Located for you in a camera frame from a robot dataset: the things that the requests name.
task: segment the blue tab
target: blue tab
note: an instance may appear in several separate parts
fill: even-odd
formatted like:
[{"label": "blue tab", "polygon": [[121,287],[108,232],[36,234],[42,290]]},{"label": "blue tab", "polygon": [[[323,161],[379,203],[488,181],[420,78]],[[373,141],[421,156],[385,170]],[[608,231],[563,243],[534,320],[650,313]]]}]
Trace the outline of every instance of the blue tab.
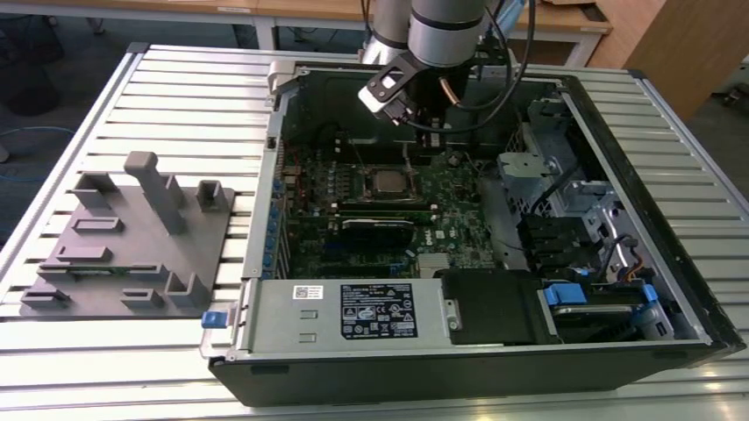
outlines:
[{"label": "blue tab", "polygon": [[583,287],[578,283],[555,283],[543,290],[548,305],[586,304]]},{"label": "blue tab", "polygon": [[558,305],[559,300],[556,299],[556,294],[552,292],[551,288],[543,290],[543,296],[546,297],[546,302],[548,305]]},{"label": "blue tab", "polygon": [[200,326],[204,329],[225,329],[229,315],[225,311],[207,311],[200,318]]},{"label": "blue tab", "polygon": [[658,292],[650,284],[644,284],[644,286],[642,287],[642,292],[644,293],[644,298],[647,299],[648,303],[658,301]]}]

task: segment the warning label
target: warning label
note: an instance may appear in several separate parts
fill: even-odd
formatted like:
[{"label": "warning label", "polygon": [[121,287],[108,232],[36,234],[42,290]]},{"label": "warning label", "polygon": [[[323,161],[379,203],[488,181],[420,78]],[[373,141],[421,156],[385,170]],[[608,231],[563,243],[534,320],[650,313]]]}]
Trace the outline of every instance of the warning label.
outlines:
[{"label": "warning label", "polygon": [[411,284],[340,285],[340,334],[345,339],[416,338]]}]

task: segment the black rectangular part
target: black rectangular part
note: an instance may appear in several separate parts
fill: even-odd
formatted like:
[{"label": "black rectangular part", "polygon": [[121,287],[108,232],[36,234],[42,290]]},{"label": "black rectangular part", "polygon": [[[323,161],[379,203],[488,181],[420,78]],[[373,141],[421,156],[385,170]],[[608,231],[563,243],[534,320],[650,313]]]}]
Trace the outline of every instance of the black rectangular part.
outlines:
[{"label": "black rectangular part", "polygon": [[455,345],[543,345],[548,332],[536,291],[539,279],[526,271],[452,269],[442,276],[446,299],[458,302],[462,327],[450,331]]}]

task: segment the table leg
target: table leg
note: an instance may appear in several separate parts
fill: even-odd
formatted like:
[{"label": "table leg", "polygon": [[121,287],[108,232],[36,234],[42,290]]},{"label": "table leg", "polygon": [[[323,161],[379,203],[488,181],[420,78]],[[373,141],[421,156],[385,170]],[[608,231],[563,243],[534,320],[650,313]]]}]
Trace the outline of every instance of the table leg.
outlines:
[{"label": "table leg", "polygon": [[598,41],[600,41],[600,36],[602,35],[595,32],[580,33],[580,39],[574,44],[564,66],[568,68],[583,68],[587,66],[587,60],[590,60],[592,51],[595,51]]},{"label": "table leg", "polygon": [[257,45],[260,50],[276,50],[279,44],[273,18],[267,16],[255,16],[253,21],[255,31],[257,31]]}]

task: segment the gray plastic base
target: gray plastic base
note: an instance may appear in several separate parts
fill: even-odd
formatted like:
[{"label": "gray plastic base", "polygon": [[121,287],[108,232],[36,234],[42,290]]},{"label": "gray plastic base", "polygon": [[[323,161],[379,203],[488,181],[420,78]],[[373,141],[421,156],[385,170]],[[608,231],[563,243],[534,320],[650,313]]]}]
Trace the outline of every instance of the gray plastic base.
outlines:
[{"label": "gray plastic base", "polygon": [[223,207],[212,210],[204,203],[201,209],[197,190],[181,189],[184,230],[169,235],[140,187],[98,188],[105,203],[80,205],[72,213],[52,256],[40,266],[42,278],[24,294],[21,315],[200,317],[211,302],[233,190],[223,189]]}]

